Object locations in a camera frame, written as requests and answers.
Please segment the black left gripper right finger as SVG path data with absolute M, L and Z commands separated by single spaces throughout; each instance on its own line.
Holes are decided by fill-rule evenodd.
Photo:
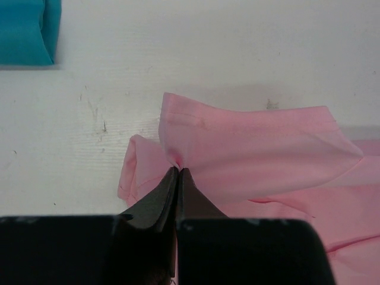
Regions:
M 334 284 L 316 231 L 302 220 L 230 218 L 196 187 L 178 180 L 179 284 Z

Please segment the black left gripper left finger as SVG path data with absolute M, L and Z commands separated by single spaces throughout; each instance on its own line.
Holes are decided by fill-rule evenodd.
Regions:
M 1 283 L 170 284 L 178 176 L 120 214 L 1 217 Z

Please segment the pink t-shirt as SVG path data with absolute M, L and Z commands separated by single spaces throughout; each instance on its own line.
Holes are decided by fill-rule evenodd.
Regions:
M 379 283 L 379 141 L 350 141 L 327 107 L 235 112 L 166 93 L 159 142 L 129 141 L 119 197 L 134 205 L 172 166 L 230 217 L 309 222 L 338 284 Z

